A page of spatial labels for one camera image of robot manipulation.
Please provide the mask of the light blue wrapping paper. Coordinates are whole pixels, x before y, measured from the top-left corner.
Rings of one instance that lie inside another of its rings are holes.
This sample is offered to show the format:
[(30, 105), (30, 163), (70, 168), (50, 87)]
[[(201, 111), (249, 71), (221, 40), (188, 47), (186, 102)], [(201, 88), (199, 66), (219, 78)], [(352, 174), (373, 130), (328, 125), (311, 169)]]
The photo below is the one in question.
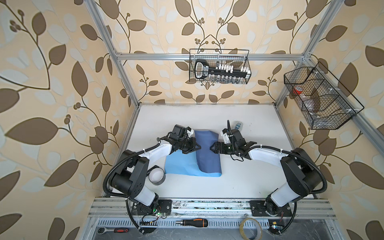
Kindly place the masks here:
[(220, 155), (210, 150), (219, 140), (219, 134), (212, 131), (196, 131), (195, 138), (201, 149), (183, 154), (178, 150), (166, 157), (165, 173), (196, 177), (214, 177), (222, 175)]

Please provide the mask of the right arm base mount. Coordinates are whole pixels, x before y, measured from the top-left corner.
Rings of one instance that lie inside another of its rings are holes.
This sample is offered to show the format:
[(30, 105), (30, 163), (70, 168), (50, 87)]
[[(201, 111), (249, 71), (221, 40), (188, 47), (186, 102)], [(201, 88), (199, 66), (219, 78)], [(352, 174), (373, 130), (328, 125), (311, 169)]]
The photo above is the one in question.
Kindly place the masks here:
[(289, 204), (278, 207), (272, 201), (252, 200), (250, 209), (253, 217), (291, 217), (293, 215)]

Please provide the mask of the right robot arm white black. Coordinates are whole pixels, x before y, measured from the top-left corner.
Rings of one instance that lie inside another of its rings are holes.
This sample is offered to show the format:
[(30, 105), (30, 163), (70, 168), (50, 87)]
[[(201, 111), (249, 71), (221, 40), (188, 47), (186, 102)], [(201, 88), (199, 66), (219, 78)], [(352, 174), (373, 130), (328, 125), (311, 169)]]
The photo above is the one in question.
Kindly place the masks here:
[(286, 151), (272, 146), (246, 142), (238, 130), (224, 129), (223, 142), (215, 142), (210, 150), (230, 155), (233, 160), (255, 160), (272, 164), (283, 170), (286, 182), (266, 197), (265, 211), (275, 216), (289, 203), (327, 190), (328, 183), (320, 168), (301, 148)]

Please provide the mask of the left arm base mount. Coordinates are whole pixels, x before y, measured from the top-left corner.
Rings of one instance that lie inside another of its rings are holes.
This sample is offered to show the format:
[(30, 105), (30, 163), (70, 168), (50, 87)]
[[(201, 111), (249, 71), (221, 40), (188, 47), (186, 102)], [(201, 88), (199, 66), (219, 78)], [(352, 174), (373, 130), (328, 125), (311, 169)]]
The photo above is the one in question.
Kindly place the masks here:
[(142, 203), (133, 203), (133, 212), (138, 216), (160, 215), (161, 217), (165, 217), (171, 214), (172, 203), (173, 201), (169, 199), (155, 200), (149, 207)]

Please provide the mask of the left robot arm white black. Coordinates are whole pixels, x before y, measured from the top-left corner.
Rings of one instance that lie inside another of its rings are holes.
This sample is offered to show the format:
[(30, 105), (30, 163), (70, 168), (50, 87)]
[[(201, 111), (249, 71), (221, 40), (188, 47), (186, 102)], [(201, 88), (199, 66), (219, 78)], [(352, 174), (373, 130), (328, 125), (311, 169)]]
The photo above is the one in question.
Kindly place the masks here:
[(157, 144), (133, 152), (126, 150), (118, 162), (107, 173), (103, 191), (109, 197), (125, 198), (135, 204), (156, 209), (158, 195), (145, 186), (150, 162), (180, 150), (190, 154), (201, 149), (190, 127), (175, 125), (166, 136), (157, 139)]

